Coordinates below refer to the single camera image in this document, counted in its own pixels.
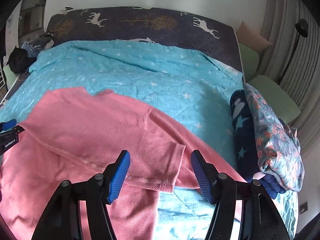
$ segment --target bed sheet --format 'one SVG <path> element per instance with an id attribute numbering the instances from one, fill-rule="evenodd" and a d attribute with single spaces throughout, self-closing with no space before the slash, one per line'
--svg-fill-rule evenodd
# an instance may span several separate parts
<path id="1" fill-rule="evenodd" d="M 276 198 L 278 211 L 291 239 L 298 223 L 298 194 L 288 191 Z M 158 204 L 159 223 L 155 240 L 203 240 L 215 205 L 209 204 L 194 189 L 175 187 L 173 193 L 161 192 Z M 238 240 L 240 222 L 234 220 L 230 240 Z"/>
<path id="2" fill-rule="evenodd" d="M 182 123 L 236 168 L 228 101 L 242 73 L 202 52 L 128 41 L 70 41 L 42 51 L 30 76 L 0 109 L 0 120 L 28 117 L 47 89 L 106 88 L 142 100 Z"/>

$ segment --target white deer print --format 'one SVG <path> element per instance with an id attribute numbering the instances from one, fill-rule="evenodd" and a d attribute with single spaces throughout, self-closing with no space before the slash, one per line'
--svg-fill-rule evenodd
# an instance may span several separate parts
<path id="1" fill-rule="evenodd" d="M 196 17 L 193 17 L 193 26 L 195 27 L 199 27 L 201 29 L 203 29 L 204 31 L 210 33 L 213 37 L 215 37 L 216 39 L 220 39 L 219 37 L 217 37 L 216 35 L 214 35 L 213 32 L 218 32 L 216 30 L 209 30 L 207 27 L 207 23 L 204 20 L 200 20 Z"/>
<path id="2" fill-rule="evenodd" d="M 89 16 L 90 17 L 93 17 L 92 19 L 87 19 L 87 22 L 86 23 L 92 23 L 94 25 L 98 25 L 99 27 L 104 27 L 104 25 L 101 25 L 101 22 L 103 21 L 106 21 L 107 19 L 102 19 L 102 20 L 99 20 L 99 17 L 100 17 L 100 13 L 91 13 L 91 15 Z"/>
<path id="3" fill-rule="evenodd" d="M 132 40 L 129 40 L 129 41 L 146 41 L 146 42 L 149 42 L 149 43 L 155 43 L 155 42 L 152 41 L 150 38 L 146 38 L 146 39 L 132 39 Z"/>

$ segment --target pink shirt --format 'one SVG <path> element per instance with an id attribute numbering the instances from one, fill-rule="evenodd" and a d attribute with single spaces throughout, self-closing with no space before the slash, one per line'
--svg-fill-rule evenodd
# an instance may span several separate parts
<path id="1" fill-rule="evenodd" d="M 121 150 L 131 165 L 119 198 L 107 206 L 116 236 L 152 239 L 159 191 L 199 188 L 190 154 L 199 149 L 219 172 L 244 181 L 212 148 L 161 111 L 111 90 L 48 91 L 20 124 L 19 143 L 4 155 L 0 213 L 18 240 L 30 240 L 53 192 L 64 179 L 89 179 Z M 90 233 L 81 203 L 84 238 Z M 240 219 L 237 203 L 235 217 Z"/>

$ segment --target pillow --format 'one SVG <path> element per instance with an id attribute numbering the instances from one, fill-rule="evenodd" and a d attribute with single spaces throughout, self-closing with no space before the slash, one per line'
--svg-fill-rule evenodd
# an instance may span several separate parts
<path id="1" fill-rule="evenodd" d="M 244 84 L 244 93 L 253 117 L 258 166 L 263 173 L 275 176 L 286 190 L 300 191 L 304 168 L 300 144 L 293 138 L 254 87 Z"/>
<path id="2" fill-rule="evenodd" d="M 239 50 L 241 54 L 242 67 L 245 81 L 253 79 L 256 76 L 256 70 L 259 65 L 259 55 L 248 46 L 239 43 Z"/>
<path id="3" fill-rule="evenodd" d="M 259 54 L 272 45 L 271 42 L 267 41 L 259 33 L 252 31 L 244 22 L 241 23 L 241 26 L 236 31 L 236 35 L 239 42 L 250 47 Z"/>
<path id="4" fill-rule="evenodd" d="M 248 83 L 263 95 L 276 116 L 285 123 L 291 122 L 301 113 L 289 95 L 267 76 L 258 75 Z"/>

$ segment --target wrinkled fabric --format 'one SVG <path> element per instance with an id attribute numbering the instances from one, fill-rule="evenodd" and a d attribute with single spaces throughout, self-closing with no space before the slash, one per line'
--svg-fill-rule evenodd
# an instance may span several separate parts
<path id="1" fill-rule="evenodd" d="M 70 41 L 42 51 L 30 72 L 0 109 L 0 122 L 25 120 L 47 90 L 84 87 L 95 95 L 112 89 L 182 123 L 236 169 L 228 103 L 242 88 L 242 73 L 202 52 L 133 41 Z"/>
<path id="2" fill-rule="evenodd" d="M 18 240 L 29 240 L 62 180 L 84 181 L 116 160 L 123 149 L 131 165 L 119 198 L 108 207 L 119 239 L 152 239 L 159 190 L 199 188 L 190 155 L 199 149 L 219 172 L 244 181 L 212 148 L 161 111 L 106 90 L 48 91 L 21 123 L 20 142 L 5 153 L 0 213 Z M 84 205 L 85 239 L 89 238 Z M 236 205 L 241 218 L 241 202 Z"/>
<path id="3" fill-rule="evenodd" d="M 232 94 L 230 107 L 233 111 L 232 124 L 236 131 L 234 140 L 236 152 L 238 152 L 237 171 L 250 183 L 254 175 L 260 172 L 260 169 L 258 166 L 252 115 L 243 90 L 237 90 Z M 272 199 L 275 199 L 278 193 L 283 194 L 286 192 L 271 174 L 265 174 L 259 181 Z"/>
<path id="4" fill-rule="evenodd" d="M 300 144 L 254 87 L 244 84 L 244 93 L 253 117 L 258 166 L 273 175 L 285 190 L 300 191 L 304 168 Z"/>

